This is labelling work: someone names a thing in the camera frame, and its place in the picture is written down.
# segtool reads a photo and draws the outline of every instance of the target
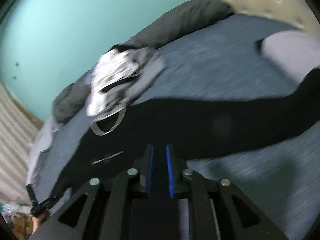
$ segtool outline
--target striped curtain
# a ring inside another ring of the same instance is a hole
[[[0,82],[0,203],[30,205],[25,189],[28,152],[37,128],[12,103]]]

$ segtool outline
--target black metal frame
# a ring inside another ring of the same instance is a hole
[[[148,145],[145,156],[134,162],[133,168],[140,171],[137,174],[122,171],[97,185],[87,182],[29,239],[143,239],[132,237],[131,214],[134,200],[153,201],[147,190],[151,152],[152,146]],[[175,196],[157,201],[165,208],[168,203],[177,204],[177,199],[188,199],[190,240],[288,240],[229,180],[225,179],[229,182],[225,184],[204,179],[186,170],[186,162],[175,158],[172,148],[170,152]],[[48,201],[40,203],[32,212],[37,215],[49,206]],[[160,234],[161,230],[155,227],[154,233]]]
[[[0,236],[2,240],[17,240],[0,213]]]

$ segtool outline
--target bed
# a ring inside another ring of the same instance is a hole
[[[160,48],[166,69],[133,104],[169,97],[252,100],[285,96],[295,91],[297,85],[260,56],[256,41],[297,28],[320,37],[320,25],[308,5],[304,0],[224,1],[241,14]],[[51,148],[41,154],[37,165],[39,174],[34,190],[38,201],[49,196],[93,119],[87,117],[82,108],[54,134]],[[318,122],[299,137],[274,146],[212,160],[190,161],[188,166],[209,179],[231,179],[290,240],[299,240],[320,213],[319,142]],[[52,212],[69,195],[67,191]],[[181,203],[181,209],[184,208],[186,205]]]

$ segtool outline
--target triangular cutout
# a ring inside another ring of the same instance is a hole
[[[78,198],[58,219],[59,222],[70,227],[75,227],[78,223],[81,211],[87,200],[87,195],[83,194]]]
[[[232,201],[236,207],[242,228],[249,228],[254,225],[258,225],[261,222],[258,215],[255,214],[242,199],[233,195]]]

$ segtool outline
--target teal wall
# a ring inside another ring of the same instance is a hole
[[[108,48],[185,1],[17,0],[0,26],[1,79],[45,120],[54,97]]]

